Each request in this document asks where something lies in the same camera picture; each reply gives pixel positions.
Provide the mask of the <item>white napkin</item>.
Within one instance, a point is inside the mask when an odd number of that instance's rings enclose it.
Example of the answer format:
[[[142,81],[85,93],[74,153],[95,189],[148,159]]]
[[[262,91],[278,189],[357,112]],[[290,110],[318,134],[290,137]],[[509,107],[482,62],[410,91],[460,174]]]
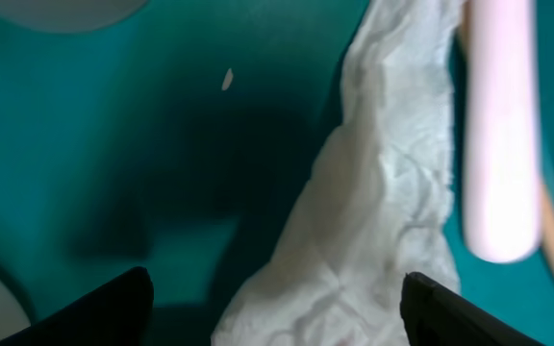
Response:
[[[452,290],[459,0],[373,0],[342,65],[341,124],[328,136],[270,261],[239,289],[215,345],[404,345],[405,275]]]

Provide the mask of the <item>white bowl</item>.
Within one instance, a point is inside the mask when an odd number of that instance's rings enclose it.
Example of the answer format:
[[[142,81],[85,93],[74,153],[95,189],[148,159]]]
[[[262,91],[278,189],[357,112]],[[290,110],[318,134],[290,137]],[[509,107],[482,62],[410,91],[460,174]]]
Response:
[[[0,0],[0,18],[46,33],[74,34],[114,25],[148,0]]]

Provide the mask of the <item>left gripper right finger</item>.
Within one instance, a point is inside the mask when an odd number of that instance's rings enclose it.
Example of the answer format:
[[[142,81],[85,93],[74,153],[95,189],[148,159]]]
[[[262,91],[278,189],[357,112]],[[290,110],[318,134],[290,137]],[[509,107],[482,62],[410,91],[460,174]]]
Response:
[[[411,346],[541,346],[420,272],[405,276],[399,309]]]

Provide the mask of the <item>white plastic fork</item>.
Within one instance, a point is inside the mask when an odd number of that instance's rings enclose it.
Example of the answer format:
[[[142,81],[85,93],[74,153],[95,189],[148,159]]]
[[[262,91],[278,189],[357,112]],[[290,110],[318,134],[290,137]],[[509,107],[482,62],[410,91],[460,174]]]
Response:
[[[534,0],[470,0],[463,176],[466,246],[510,263],[541,242]]]

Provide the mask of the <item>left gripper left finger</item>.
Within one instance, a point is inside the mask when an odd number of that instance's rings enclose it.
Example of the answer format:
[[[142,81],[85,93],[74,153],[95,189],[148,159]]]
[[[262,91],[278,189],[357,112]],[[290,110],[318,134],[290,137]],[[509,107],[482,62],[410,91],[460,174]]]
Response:
[[[153,308],[154,287],[134,267],[0,346],[139,346]]]

